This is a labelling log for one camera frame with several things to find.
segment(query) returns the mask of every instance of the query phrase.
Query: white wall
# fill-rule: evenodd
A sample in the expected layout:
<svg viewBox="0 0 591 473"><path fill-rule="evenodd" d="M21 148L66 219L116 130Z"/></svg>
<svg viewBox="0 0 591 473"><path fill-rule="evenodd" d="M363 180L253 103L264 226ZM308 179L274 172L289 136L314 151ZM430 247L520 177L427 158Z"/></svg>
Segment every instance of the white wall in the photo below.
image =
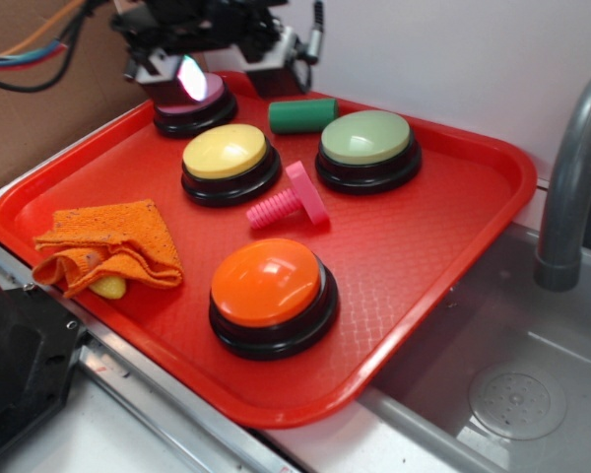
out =
<svg viewBox="0 0 591 473"><path fill-rule="evenodd" d="M304 40L312 0L274 13ZM512 143L549 178L591 78L591 0L327 0L314 89ZM216 67L227 62L212 62Z"/></svg>

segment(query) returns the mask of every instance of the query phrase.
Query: cardboard box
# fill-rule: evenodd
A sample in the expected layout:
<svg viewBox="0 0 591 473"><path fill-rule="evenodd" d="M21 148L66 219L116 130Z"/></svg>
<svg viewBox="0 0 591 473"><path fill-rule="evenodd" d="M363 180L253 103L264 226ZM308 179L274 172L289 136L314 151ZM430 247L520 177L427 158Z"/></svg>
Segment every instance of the cardboard box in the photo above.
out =
<svg viewBox="0 0 591 473"><path fill-rule="evenodd" d="M0 53L27 38L67 3L1 0ZM0 90L0 187L146 99L139 86L123 77L127 53L122 36L109 27L113 13L113 4L107 3L86 20L72 65L57 85L35 94ZM46 45L72 15L32 48ZM60 55L28 71L0 73L0 80L43 83L54 76L62 59Z"/></svg>

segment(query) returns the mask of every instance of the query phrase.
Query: plastic tray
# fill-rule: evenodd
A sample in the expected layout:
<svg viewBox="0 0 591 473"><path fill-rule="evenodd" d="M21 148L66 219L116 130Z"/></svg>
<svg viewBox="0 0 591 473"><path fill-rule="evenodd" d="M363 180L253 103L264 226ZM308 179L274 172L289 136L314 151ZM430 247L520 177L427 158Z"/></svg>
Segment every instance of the plastic tray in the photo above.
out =
<svg viewBox="0 0 591 473"><path fill-rule="evenodd" d="M193 204L180 183L187 140L160 136L146 102L5 194L0 241L33 266L42 257L33 237L51 227L53 211L152 198L184 265L182 286L162 291L133 283L119 302L89 291L77 301L236 422L298 426L359 394L531 198L536 172L506 143L406 116L423 148L419 175L378 195L335 193L316 178L319 133L273 135L269 103L242 74L223 77L239 105L234 122L263 130L285 166L303 161L327 206L329 226L314 227L297 212L253 231L245 211L254 201L223 209ZM341 115L367 108L340 101ZM283 174L270 194L288 186ZM314 347L280 361L253 362L230 354L213 334L209 291L226 256L266 237L292 238L317 254L337 279L341 307Z"/></svg>

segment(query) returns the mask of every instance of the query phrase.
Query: pink screw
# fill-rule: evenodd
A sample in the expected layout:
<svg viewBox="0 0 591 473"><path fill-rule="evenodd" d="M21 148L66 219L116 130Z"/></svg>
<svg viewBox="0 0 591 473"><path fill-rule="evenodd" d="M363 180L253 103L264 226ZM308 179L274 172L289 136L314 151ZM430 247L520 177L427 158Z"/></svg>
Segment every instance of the pink screw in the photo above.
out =
<svg viewBox="0 0 591 473"><path fill-rule="evenodd" d="M292 188L254 205L247 211L247 220L254 230L273 224L287 215L303 208L314 225L329 219L324 203L313 186L301 161L285 168Z"/></svg>

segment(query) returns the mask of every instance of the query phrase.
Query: orange towel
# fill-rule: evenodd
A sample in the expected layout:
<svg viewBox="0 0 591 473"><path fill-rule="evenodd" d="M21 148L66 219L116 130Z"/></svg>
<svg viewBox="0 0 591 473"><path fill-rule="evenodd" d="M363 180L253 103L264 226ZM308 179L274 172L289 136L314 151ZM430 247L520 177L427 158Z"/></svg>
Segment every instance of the orange towel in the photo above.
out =
<svg viewBox="0 0 591 473"><path fill-rule="evenodd" d="M54 226L34 239L35 248L57 252L33 269L41 284L65 278L72 298L103 276L120 276L154 288L173 288L183 270L168 228L150 200L62 210Z"/></svg>

